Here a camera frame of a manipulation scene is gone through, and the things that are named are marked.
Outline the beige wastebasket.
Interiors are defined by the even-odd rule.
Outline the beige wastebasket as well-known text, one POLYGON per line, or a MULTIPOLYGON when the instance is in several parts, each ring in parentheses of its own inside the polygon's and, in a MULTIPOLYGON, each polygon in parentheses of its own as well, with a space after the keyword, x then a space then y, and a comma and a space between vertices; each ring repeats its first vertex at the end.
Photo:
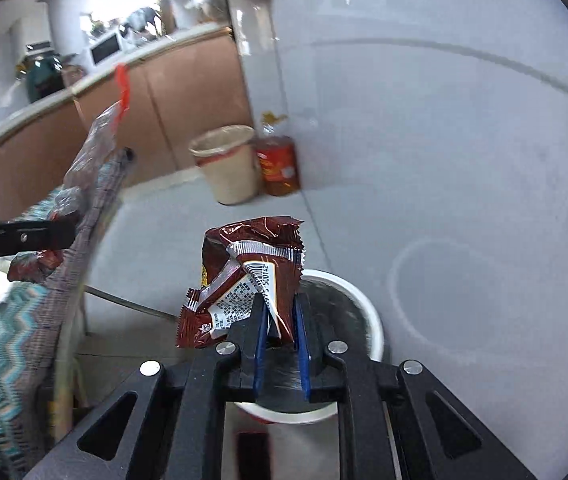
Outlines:
POLYGON ((241 204, 258 194, 254 137, 249 126, 228 125, 203 133, 188 145, 218 203, 241 204))

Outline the clear plastic bag red tie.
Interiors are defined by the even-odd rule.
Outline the clear plastic bag red tie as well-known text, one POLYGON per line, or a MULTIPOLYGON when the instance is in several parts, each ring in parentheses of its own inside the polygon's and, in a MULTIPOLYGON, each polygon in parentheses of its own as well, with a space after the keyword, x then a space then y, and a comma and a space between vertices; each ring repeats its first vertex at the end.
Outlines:
MULTIPOLYGON (((53 205, 46 220, 72 217, 80 223, 90 206, 98 173, 116 148, 116 133, 130 105, 131 86, 124 64, 116 66, 115 80, 119 100, 92 122, 81 150, 67 170, 62 186, 53 197, 53 205)), ((61 249, 24 252, 13 258, 7 279, 10 282, 42 283, 63 261, 64 254, 61 249)))

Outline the dark green kettle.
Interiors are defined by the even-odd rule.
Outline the dark green kettle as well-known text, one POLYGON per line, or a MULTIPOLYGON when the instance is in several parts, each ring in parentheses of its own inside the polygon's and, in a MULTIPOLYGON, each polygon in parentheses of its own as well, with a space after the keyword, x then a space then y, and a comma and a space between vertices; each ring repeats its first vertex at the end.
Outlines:
POLYGON ((31 103, 65 89, 63 63, 49 41, 26 45, 26 89, 31 103))

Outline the brown snack wrapper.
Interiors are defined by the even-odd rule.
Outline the brown snack wrapper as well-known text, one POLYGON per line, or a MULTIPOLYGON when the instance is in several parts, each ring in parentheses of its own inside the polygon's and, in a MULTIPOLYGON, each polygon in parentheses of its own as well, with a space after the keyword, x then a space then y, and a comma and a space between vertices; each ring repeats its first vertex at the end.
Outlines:
POLYGON ((302 222, 259 217, 213 228, 203 238, 201 280, 186 292, 177 320, 179 348, 205 348, 251 315, 260 296, 270 330, 284 344, 293 336, 293 297, 305 266, 302 222))

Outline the white trash bucket black liner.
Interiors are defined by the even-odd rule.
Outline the white trash bucket black liner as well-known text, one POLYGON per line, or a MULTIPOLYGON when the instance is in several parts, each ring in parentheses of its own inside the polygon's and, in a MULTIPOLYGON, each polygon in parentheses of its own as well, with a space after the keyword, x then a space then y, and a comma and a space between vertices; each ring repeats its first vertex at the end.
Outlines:
MULTIPOLYGON (((300 290, 307 294, 315 313, 326 316, 338 339, 366 352, 380 362, 385 352, 385 332, 372 301, 357 286, 320 270, 302 272, 300 290)), ((338 413, 334 403, 309 403, 299 378, 298 358, 290 347, 267 350, 267 374, 255 403, 237 408, 265 424, 310 425, 338 413)))

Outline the brown kitchen cabinet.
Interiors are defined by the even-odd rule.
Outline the brown kitchen cabinet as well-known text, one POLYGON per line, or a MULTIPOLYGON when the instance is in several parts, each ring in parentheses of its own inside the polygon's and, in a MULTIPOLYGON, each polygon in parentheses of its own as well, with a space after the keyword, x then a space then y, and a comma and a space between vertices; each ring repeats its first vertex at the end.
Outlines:
POLYGON ((186 36, 54 94, 0 125, 0 221, 39 203, 58 185, 86 144, 134 154, 126 185, 193 167, 188 144, 200 133, 248 125, 241 60, 226 28, 186 36))

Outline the zigzag patterned table cloth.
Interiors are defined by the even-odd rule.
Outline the zigzag patterned table cloth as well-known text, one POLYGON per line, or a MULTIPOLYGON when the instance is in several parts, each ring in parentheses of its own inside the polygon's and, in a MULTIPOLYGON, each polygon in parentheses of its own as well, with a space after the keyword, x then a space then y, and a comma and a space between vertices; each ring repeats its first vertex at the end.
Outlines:
POLYGON ((39 390, 52 370, 67 315, 77 305, 98 227, 115 206, 133 164, 118 151, 98 173, 92 203, 62 264, 43 283, 16 282, 0 304, 0 474, 21 479, 49 451, 39 390))

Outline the white microwave oven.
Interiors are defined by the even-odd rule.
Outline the white microwave oven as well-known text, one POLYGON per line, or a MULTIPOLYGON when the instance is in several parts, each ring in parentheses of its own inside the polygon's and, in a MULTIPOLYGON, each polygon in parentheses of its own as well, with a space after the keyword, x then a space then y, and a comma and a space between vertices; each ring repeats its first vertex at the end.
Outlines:
POLYGON ((124 40, 118 29, 106 32, 89 47, 89 58, 94 66, 119 54, 124 54, 124 40))

